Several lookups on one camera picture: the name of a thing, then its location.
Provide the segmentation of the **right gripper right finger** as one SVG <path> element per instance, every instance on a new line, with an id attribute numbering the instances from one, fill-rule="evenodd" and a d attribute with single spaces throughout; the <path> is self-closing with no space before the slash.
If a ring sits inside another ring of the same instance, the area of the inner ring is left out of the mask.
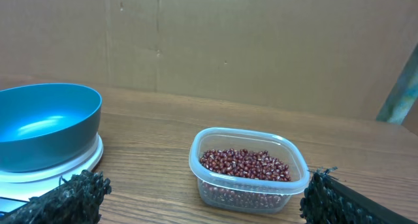
<path id="1" fill-rule="evenodd" d="M 309 224 L 417 224 L 341 184 L 332 168 L 311 171 L 300 200 L 300 217 Z"/>

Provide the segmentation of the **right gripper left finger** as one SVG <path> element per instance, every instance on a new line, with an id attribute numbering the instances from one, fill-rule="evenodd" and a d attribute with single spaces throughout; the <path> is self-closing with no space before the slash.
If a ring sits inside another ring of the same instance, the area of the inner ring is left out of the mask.
<path id="1" fill-rule="evenodd" d="M 1 218 L 1 224 L 98 224 L 99 207 L 112 192 L 110 179 L 103 173 L 83 170 L 70 180 Z"/>

